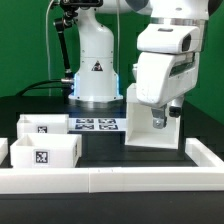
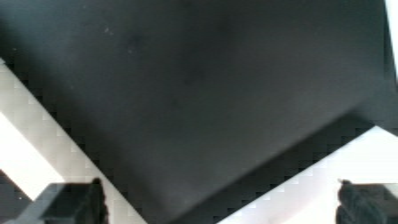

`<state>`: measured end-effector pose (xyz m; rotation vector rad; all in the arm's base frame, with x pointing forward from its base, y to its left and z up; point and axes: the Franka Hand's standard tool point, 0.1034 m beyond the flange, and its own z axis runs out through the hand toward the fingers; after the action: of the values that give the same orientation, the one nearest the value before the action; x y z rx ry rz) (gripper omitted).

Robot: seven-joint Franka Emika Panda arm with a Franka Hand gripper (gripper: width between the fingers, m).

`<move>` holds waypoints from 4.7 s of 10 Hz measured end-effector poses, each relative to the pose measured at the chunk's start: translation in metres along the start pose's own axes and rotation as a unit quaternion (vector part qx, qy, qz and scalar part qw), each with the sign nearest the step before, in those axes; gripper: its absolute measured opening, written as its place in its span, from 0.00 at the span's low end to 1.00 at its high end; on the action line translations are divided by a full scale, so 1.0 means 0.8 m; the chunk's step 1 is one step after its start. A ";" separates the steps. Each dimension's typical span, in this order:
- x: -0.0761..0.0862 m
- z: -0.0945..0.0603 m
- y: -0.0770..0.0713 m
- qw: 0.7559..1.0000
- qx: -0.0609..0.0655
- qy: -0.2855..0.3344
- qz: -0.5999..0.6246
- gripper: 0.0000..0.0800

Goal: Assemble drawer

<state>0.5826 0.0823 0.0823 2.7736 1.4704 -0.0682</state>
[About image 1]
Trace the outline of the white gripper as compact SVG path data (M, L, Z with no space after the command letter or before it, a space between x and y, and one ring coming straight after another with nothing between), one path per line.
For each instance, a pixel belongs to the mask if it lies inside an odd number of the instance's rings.
M136 95L140 102L154 107L151 109L154 128L166 127L163 105L173 99L169 116L181 115L184 102L181 95L196 85L199 35L196 26L149 24L138 36L137 48L141 54L137 62Z

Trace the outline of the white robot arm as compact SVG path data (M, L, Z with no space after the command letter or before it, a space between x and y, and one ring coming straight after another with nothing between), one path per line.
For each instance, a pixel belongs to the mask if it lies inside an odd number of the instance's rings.
M151 108L153 126L164 128L179 117L183 96L195 87L209 17L223 0L74 0L80 38L80 67L73 98L109 103L120 97L113 68L114 37L97 13L133 11L150 17L137 37L140 51L133 67L137 101Z

